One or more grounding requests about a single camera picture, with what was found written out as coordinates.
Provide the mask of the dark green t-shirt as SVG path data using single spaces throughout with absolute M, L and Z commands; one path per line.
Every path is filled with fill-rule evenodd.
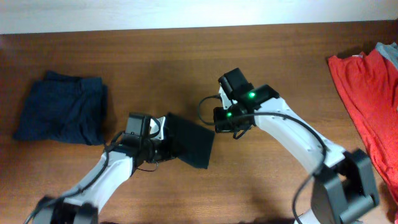
M 196 169 L 207 169 L 215 132 L 172 113 L 166 127 L 172 155 Z

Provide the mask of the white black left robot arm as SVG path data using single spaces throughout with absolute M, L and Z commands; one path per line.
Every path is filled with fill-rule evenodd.
M 167 149 L 169 115 L 155 118 L 131 113 L 125 130 L 104 146 L 99 162 L 70 190 L 57 198 L 42 198 L 27 223 L 97 223 L 116 189 L 143 163 L 174 159 Z

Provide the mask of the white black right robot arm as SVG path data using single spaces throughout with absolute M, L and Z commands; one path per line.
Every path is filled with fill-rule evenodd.
M 252 127 L 270 134 L 308 172 L 298 188 L 313 183 L 310 209 L 296 223 L 359 223 L 379 205 L 379 193 L 368 155 L 347 151 L 312 128 L 269 85 L 254 88 L 240 69 L 222 75 L 214 112 L 215 130 L 239 139 Z

